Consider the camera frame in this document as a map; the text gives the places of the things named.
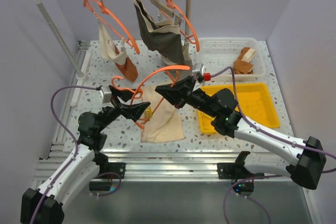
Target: orange hanger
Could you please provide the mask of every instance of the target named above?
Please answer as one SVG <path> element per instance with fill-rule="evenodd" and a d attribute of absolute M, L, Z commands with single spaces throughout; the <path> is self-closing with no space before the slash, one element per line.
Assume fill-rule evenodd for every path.
<path fill-rule="evenodd" d="M 189 70 L 190 67 L 188 66 L 183 66 L 183 65 L 175 65 L 175 66 L 167 66 L 167 67 L 163 67 L 163 68 L 160 68 L 154 72 L 152 72 L 151 74 L 149 74 L 145 79 L 142 80 L 142 82 L 138 85 L 137 89 L 134 91 L 130 88 L 119 88 L 117 87 L 115 84 L 114 84 L 114 80 L 115 79 L 121 79 L 123 80 L 123 78 L 121 76 L 115 76 L 112 78 L 111 80 L 111 83 L 113 85 L 113 87 L 115 87 L 116 89 L 118 90 L 128 90 L 130 92 L 133 93 L 133 96 L 132 96 L 132 99 L 131 99 L 131 105 L 133 104 L 133 101 L 136 100 L 136 99 L 139 99 L 142 97 L 142 94 L 143 94 L 143 91 L 141 89 L 142 85 L 148 80 L 150 79 L 152 76 L 154 76 L 155 74 L 159 73 L 159 72 L 162 72 L 162 71 L 165 71 L 166 74 L 169 76 L 169 78 L 173 81 L 173 83 L 171 84 L 171 87 L 174 86 L 176 84 L 176 82 L 178 81 L 179 77 L 180 77 L 180 73 L 177 71 L 177 70 Z M 173 78 L 173 76 L 169 73 L 169 70 L 176 70 L 176 78 Z M 154 110 L 152 111 L 152 114 L 155 113 L 155 111 L 158 109 L 158 107 L 160 106 L 160 104 L 162 103 L 163 101 L 163 97 L 160 99 L 160 101 L 157 103 L 157 105 L 155 106 Z M 149 119 L 143 119 L 143 118 L 140 118 L 139 120 L 141 121 L 144 121 L 142 123 L 138 123 L 138 122 L 135 122 L 135 124 L 141 128 L 142 130 L 144 129 L 144 124 L 146 124 Z"/>
<path fill-rule="evenodd" d="M 130 34 L 130 32 L 127 30 L 127 28 L 124 26 L 124 24 L 114 15 L 113 12 L 111 12 L 109 9 L 107 9 L 104 5 L 103 0 L 91 0 L 94 1 L 99 7 L 100 7 L 100 11 L 103 14 L 108 14 L 110 15 L 117 23 L 118 25 L 124 30 L 124 32 L 127 34 L 128 39 L 125 39 L 124 36 L 122 36 L 120 33 L 118 33 L 115 29 L 113 29 L 113 27 L 111 27 L 102 17 L 100 17 L 95 10 L 92 8 L 89 0 L 84 0 L 83 2 L 83 6 L 87 7 L 98 19 L 100 19 L 108 28 L 110 28 L 112 31 L 114 31 L 115 34 L 117 34 L 120 38 L 122 38 L 123 41 L 125 41 L 128 45 L 130 45 L 132 48 L 134 48 L 135 52 L 137 52 L 137 54 L 140 53 L 140 50 L 134 40 L 134 38 L 132 37 L 132 35 Z"/>
<path fill-rule="evenodd" d="M 185 16 L 185 14 L 183 13 L 183 11 L 173 2 L 173 0 L 166 0 L 166 3 L 167 3 L 167 6 L 171 9 L 176 9 L 180 14 L 183 15 L 183 18 L 185 19 L 186 23 L 188 24 L 190 30 L 192 31 L 192 34 L 189 35 L 189 36 L 186 36 L 186 34 L 180 30 L 181 34 L 191 43 L 191 44 L 195 44 L 196 45 L 196 51 L 199 52 L 199 42 L 198 42 L 198 37 L 197 37 L 197 34 L 196 34 L 196 31 L 194 29 L 194 27 L 192 26 L 192 24 L 190 23 L 189 19 Z M 170 19 L 170 17 L 162 12 L 163 15 Z"/>

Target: folded cloth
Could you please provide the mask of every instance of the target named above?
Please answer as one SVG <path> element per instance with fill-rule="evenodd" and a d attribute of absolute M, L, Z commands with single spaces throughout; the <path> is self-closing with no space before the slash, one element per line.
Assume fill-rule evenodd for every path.
<path fill-rule="evenodd" d="M 233 69 L 236 74 L 253 74 L 253 64 L 249 63 L 256 51 L 249 47 L 244 47 L 238 58 L 233 62 Z"/>
<path fill-rule="evenodd" d="M 140 35 L 148 49 L 157 50 L 167 65 L 192 65 L 189 53 L 186 54 L 182 48 L 180 25 L 174 24 L 170 19 L 155 22 L 141 0 L 133 0 L 133 3 L 137 12 Z"/>
<path fill-rule="evenodd" d="M 142 101 L 151 102 L 153 110 L 161 96 L 155 91 L 156 86 L 145 86 L 142 88 Z M 163 100 L 153 117 L 144 125 L 141 135 L 143 143 L 165 143 L 177 141 L 184 138 L 182 119 L 177 109 Z"/>
<path fill-rule="evenodd" d="M 128 57 L 125 49 L 122 49 L 122 51 L 119 52 L 104 25 L 100 20 L 97 19 L 97 21 L 99 24 L 99 44 L 101 56 L 104 59 L 113 61 L 120 72 L 129 81 L 134 82 L 138 77 L 136 66 Z"/>

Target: yellow tray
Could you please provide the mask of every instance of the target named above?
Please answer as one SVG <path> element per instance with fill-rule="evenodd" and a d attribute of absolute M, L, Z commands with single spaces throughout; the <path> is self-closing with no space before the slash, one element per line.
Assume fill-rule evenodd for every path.
<path fill-rule="evenodd" d="M 280 122 L 272 103 L 267 86 L 264 83 L 237 84 L 237 95 L 243 113 L 252 120 L 269 128 L 278 128 Z M 201 89 L 208 95 L 213 95 L 221 89 L 230 89 L 232 85 L 204 86 Z M 199 126 L 201 131 L 206 134 L 217 133 L 211 125 L 212 117 L 198 111 Z"/>

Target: white plastic basket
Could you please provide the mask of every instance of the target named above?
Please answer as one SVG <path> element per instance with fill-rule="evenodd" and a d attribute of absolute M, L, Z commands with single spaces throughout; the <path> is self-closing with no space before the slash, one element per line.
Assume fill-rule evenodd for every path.
<path fill-rule="evenodd" d="M 197 63 L 203 63 L 206 72 L 217 73 L 227 66 L 233 66 L 233 62 L 238 58 L 240 51 L 244 47 L 250 47 L 256 51 L 251 60 L 253 64 L 253 74 L 236 74 L 237 81 L 255 80 L 266 74 L 264 59 L 262 57 L 259 44 L 252 38 L 200 38 L 200 51 L 196 54 Z M 230 70 L 212 78 L 215 81 L 231 81 Z"/>

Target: white wall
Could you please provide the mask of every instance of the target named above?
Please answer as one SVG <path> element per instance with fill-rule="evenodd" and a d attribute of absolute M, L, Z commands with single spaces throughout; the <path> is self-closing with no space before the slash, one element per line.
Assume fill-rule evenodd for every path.
<path fill-rule="evenodd" d="M 334 154 L 335 21 L 336 0 L 291 0 L 267 41 L 296 136 L 315 136 Z M 336 222 L 335 187 L 336 174 L 326 174 L 314 192 L 325 224 Z"/>
<path fill-rule="evenodd" d="M 50 149 L 56 125 L 51 95 L 68 84 L 72 67 L 35 0 L 0 0 L 0 6 L 0 223 L 18 223 L 22 194 L 32 184 L 38 158 Z M 46 8 L 76 51 L 56 0 Z"/>
<path fill-rule="evenodd" d="M 98 38 L 97 22 L 83 0 L 57 0 L 78 40 Z M 185 9 L 185 0 L 175 0 Z M 199 37 L 254 37 L 265 40 L 274 29 L 289 0 L 192 0 L 192 24 Z M 140 39 L 132 0 L 105 0 L 117 17 Z"/>

